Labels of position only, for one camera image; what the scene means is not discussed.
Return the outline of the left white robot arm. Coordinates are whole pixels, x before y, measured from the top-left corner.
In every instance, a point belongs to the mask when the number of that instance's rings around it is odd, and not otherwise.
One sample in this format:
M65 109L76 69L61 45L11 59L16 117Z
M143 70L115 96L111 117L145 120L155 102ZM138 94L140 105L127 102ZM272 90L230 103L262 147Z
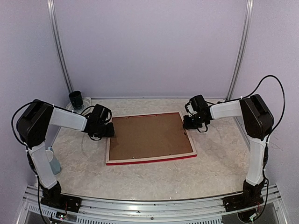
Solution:
M70 110L35 99L22 106L23 114L12 130L16 139L25 146L29 164L37 176L38 186L43 193L40 203L65 212L78 212L81 198L62 194L59 181L50 167L46 155L45 140L49 126L58 126L86 133L93 141L110 138L115 134L111 122L112 112L96 104L88 114Z

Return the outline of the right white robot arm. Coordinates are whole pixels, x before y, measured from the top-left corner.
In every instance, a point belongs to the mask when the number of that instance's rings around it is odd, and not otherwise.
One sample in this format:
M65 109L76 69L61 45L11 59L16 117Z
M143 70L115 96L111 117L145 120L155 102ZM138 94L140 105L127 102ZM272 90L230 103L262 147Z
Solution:
M249 137L249 170L243 182L242 193L223 198L227 212L241 210L263 203L262 189L266 182L264 168L268 160L268 140L274 118L261 98L255 94L247 98L208 105L202 95L197 95L185 104L188 113L183 117L183 128L200 130L212 120L241 117Z

